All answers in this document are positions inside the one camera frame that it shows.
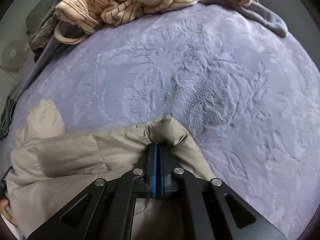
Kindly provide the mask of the person's left hand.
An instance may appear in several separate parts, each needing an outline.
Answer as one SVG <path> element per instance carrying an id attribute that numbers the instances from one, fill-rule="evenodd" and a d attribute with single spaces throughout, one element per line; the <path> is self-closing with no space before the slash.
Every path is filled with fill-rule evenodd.
<path id="1" fill-rule="evenodd" d="M 7 199 L 1 199 L 1 214 L 4 216 L 4 218 L 11 223 L 13 226 L 17 226 L 14 218 L 12 215 L 7 211 L 7 208 L 9 207 L 9 201 Z"/>

